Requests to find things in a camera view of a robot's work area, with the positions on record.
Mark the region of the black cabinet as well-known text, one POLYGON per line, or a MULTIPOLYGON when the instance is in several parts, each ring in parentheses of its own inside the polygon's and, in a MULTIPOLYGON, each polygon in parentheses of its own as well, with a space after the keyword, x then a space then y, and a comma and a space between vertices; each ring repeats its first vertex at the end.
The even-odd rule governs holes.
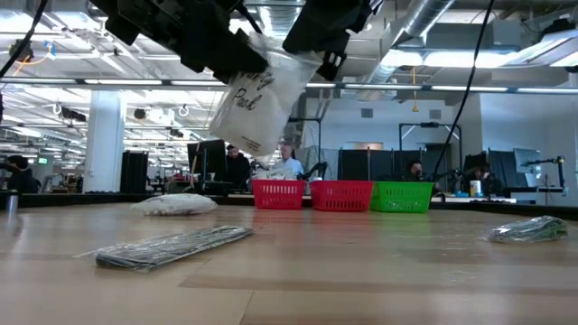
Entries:
POLYGON ((147 170, 148 153, 125 151, 122 159, 120 192, 145 194, 147 170))

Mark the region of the black frame stand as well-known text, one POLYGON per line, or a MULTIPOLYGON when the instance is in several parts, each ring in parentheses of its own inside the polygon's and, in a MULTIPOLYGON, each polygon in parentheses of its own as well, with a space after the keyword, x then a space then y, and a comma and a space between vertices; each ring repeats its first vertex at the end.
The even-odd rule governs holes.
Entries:
POLYGON ((322 161, 322 121, 319 118, 291 117, 284 130, 284 140, 294 149, 305 173, 322 161))
POLYGON ((403 180, 407 165, 412 160, 420 160, 424 167, 427 181, 432 181, 440 186, 440 191, 455 193, 461 190, 462 181, 462 139, 461 127, 457 125, 454 130, 450 124, 438 122, 400 123, 398 125, 398 148, 394 151, 393 162, 396 163, 396 174, 403 180), (452 144, 443 143, 417 143, 416 149, 404 149, 404 141, 415 130, 444 130, 452 135, 452 140, 457 145, 457 166, 452 166, 452 144))

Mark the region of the silver spiral air duct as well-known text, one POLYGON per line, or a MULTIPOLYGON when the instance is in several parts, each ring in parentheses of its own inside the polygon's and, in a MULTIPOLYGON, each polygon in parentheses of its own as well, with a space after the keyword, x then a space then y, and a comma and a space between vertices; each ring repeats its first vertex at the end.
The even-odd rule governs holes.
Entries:
MULTIPOLYGON (((263 23, 266 34, 277 39, 284 39, 293 27, 299 13, 302 11, 305 0, 272 0, 272 6, 259 6, 258 16, 263 23)), ((294 103, 291 120, 284 128, 283 138, 289 141, 291 138, 301 140, 303 135, 303 121, 306 113, 306 98, 304 93, 294 103)))

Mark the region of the black ceiling device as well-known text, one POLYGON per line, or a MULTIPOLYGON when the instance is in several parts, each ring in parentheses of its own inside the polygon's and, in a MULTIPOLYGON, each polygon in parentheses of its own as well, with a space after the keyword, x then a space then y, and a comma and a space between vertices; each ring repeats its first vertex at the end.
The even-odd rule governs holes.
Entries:
POLYGON ((8 53, 11 57, 15 57, 17 62, 27 63, 34 58, 33 49, 30 41, 24 39, 15 40, 9 46, 8 53))

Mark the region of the silver slanted air duct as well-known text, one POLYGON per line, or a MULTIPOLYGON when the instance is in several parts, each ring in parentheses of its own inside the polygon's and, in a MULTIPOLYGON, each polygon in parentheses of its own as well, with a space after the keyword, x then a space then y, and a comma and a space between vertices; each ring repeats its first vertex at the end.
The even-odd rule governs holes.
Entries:
POLYGON ((380 62, 364 81, 384 84, 398 68, 409 66, 409 63, 402 62, 407 53, 398 50, 397 47, 406 42, 413 42, 418 48, 423 48, 428 32, 454 2, 455 0, 412 0, 406 14, 387 25, 380 40, 380 62))

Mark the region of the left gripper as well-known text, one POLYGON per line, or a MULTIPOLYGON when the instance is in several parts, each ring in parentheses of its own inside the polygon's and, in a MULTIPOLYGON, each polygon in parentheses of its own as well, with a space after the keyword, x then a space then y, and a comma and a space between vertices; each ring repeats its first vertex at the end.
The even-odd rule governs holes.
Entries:
POLYGON ((239 72, 260 73, 268 67, 245 34, 228 29, 235 0, 133 0, 131 8, 134 24, 195 72, 209 69, 227 84, 239 72))

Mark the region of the long ceiling light bar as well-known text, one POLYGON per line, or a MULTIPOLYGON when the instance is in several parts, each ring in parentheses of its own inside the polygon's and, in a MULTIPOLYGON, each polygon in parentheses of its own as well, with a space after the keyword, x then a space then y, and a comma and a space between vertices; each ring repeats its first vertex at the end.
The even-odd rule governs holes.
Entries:
MULTIPOLYGON (((217 80, 191 79, 59 79, 59 78, 1 78, 0 84, 33 85, 64 88, 225 88, 226 85, 217 80)), ((472 93, 505 93, 524 95, 578 95, 578 88, 553 87, 491 87, 491 86, 453 86, 453 85, 413 85, 413 84, 368 84, 345 82, 310 82, 306 88, 339 89, 339 90, 378 90, 378 91, 415 91, 415 92, 465 92, 472 93)))

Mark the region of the small metal cylinder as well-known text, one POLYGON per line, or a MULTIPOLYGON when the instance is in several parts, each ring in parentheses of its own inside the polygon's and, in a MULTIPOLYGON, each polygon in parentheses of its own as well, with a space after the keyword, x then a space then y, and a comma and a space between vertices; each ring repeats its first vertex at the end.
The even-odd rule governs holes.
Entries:
POLYGON ((20 193, 17 190, 9 190, 6 194, 6 213, 11 218, 17 215, 20 193))

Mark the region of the red plastic basket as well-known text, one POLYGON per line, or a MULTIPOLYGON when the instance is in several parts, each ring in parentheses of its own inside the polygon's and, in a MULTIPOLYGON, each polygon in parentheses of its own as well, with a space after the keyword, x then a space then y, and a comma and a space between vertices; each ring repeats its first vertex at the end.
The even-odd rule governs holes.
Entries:
POLYGON ((372 181, 313 181, 312 207, 322 211, 359 212, 369 209, 372 181))
POLYGON ((304 181, 252 181, 255 207, 258 209, 301 209, 304 189, 304 181))

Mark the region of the black computer monitor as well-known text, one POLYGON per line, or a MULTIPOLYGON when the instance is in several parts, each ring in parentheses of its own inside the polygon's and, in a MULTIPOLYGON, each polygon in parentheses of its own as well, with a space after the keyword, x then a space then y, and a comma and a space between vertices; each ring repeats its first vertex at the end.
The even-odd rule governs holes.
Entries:
POLYGON ((223 140, 187 144, 191 173, 224 173, 227 167, 226 146, 223 140))

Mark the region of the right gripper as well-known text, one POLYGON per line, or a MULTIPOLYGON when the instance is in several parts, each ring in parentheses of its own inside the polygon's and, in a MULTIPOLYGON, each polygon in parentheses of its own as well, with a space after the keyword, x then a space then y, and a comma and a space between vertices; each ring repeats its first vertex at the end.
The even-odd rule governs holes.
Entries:
POLYGON ((380 11, 384 0, 306 0, 284 39, 290 53, 343 53, 350 35, 360 33, 380 11))

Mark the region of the black comb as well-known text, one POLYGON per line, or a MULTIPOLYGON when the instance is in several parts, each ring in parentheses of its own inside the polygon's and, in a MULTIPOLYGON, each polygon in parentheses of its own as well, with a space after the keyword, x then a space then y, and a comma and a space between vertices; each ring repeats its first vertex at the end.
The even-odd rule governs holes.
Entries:
POLYGON ((147 273, 177 260, 233 243, 254 234, 249 227, 217 226, 119 243, 75 255, 93 257, 96 266, 147 273))

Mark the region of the green plastic basket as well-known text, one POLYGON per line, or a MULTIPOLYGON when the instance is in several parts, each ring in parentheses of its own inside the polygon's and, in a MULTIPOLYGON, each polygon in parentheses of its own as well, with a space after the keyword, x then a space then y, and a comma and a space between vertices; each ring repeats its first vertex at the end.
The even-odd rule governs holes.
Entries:
POLYGON ((431 182, 376 181, 369 209, 388 213, 425 213, 434 185, 431 182))

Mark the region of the white pillar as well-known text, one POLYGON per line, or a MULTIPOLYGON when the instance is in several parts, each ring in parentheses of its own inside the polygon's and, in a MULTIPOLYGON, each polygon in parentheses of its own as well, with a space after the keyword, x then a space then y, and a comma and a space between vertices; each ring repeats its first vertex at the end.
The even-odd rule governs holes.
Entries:
POLYGON ((92 90, 83 191, 118 192, 124 151, 126 104, 119 91, 92 90))

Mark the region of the person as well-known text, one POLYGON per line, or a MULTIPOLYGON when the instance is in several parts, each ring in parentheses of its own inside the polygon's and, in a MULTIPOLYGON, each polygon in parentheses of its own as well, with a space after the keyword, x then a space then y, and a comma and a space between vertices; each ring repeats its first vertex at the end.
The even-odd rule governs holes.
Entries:
POLYGON ((290 144, 282 144, 280 154, 280 160, 274 165, 275 169, 290 168, 294 176, 303 174, 303 166, 301 162, 296 159, 294 148, 290 144))
POLYGON ((249 174, 248 158, 236 146, 229 144, 227 146, 227 170, 224 180, 231 182, 234 189, 243 189, 249 174))
POLYGON ((403 175, 404 181, 426 181, 424 167, 420 160, 412 160, 408 163, 406 173, 403 175))
POLYGON ((11 173, 7 181, 8 190, 29 194, 36 194, 39 191, 40 182, 34 178, 27 158, 21 155, 8 156, 6 163, 0 164, 0 168, 11 173))
POLYGON ((502 182, 490 172, 488 165, 473 168, 466 178, 466 185, 470 186, 472 181, 480 182, 480 189, 484 196, 498 196, 503 193, 502 182))

